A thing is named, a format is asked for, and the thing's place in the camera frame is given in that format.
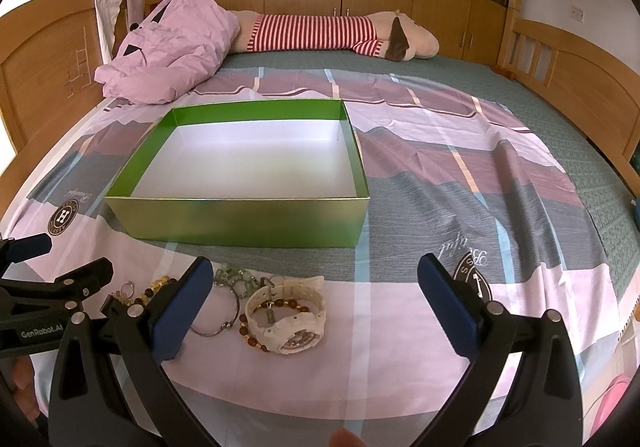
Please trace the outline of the person's left hand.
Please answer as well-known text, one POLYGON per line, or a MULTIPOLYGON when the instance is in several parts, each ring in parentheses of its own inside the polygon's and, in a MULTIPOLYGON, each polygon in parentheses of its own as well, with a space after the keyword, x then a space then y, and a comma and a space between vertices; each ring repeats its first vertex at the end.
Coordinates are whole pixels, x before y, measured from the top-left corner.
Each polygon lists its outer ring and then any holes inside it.
POLYGON ((14 384, 13 399, 29 421, 35 422, 40 416, 36 391, 35 370, 28 356, 13 360, 11 379, 14 384))

